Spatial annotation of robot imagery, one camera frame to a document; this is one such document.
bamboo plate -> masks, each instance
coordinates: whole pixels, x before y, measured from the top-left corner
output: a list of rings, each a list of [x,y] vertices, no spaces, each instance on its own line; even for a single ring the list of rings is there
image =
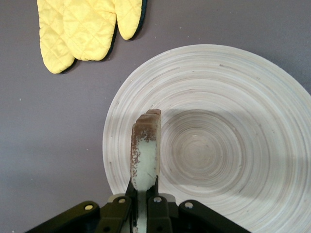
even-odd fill
[[[110,106],[106,175],[130,180],[131,129],[162,110],[160,192],[195,199],[252,232],[311,232],[311,96],[262,57],[219,45],[164,52]]]

screw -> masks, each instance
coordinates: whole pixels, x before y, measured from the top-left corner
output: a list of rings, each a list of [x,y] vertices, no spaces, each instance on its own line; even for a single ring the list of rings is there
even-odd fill
[[[192,208],[193,208],[193,204],[192,204],[191,202],[186,202],[186,203],[185,203],[185,207],[186,207],[187,209],[192,209]]]
[[[85,210],[91,210],[93,209],[93,205],[87,205],[86,207],[84,207]]]
[[[154,202],[161,202],[162,201],[162,198],[161,197],[155,197],[154,198]]]
[[[118,201],[118,203],[125,203],[126,202],[126,200],[124,199],[124,198],[121,198],[119,201]]]

concentric rings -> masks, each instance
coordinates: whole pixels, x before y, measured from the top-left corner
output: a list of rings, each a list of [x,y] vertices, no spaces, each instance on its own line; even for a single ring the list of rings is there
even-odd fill
[[[131,129],[162,110],[160,192],[196,199],[252,232],[311,231],[311,96],[252,53],[194,45],[136,69],[105,123],[113,193],[130,179]]]

quilted fabric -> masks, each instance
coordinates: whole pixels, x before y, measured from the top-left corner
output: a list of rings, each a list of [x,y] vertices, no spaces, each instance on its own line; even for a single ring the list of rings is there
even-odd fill
[[[52,73],[74,58],[102,60],[110,51],[118,21],[121,36],[131,39],[141,26],[147,0],[37,0],[40,46]]]
[[[63,0],[38,0],[37,4],[43,63],[51,73],[57,74],[74,61],[63,33]]]

yellow oven mitt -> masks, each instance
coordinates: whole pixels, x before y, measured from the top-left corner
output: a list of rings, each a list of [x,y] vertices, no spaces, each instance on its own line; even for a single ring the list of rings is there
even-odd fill
[[[38,0],[40,48],[47,69],[60,73],[74,61],[63,28],[64,0]]]
[[[131,39],[142,26],[146,3],[147,0],[37,0],[45,66],[52,73],[60,73],[73,63],[74,57],[102,60],[112,48],[116,21],[121,36]]]

